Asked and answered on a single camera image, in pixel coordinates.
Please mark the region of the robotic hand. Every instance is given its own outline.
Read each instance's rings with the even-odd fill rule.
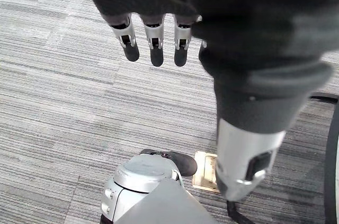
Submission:
[[[339,48],[339,0],[93,1],[130,61],[139,57],[131,12],[144,22],[154,66],[163,62],[165,13],[175,15],[178,66],[191,32],[203,40],[199,58],[217,98],[217,184],[229,201],[269,172],[285,130],[331,74],[321,55]]]

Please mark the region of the gray carpet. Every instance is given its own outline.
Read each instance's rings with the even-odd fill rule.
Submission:
[[[103,185],[144,148],[216,152],[211,77],[193,39],[174,65],[166,17],[164,64],[129,62],[91,0],[0,0],[0,223],[98,223]],[[324,91],[339,93],[339,58]],[[309,103],[287,133],[272,175],[240,204],[257,223],[324,223],[323,161],[333,113]],[[186,188],[220,223],[215,193]]]

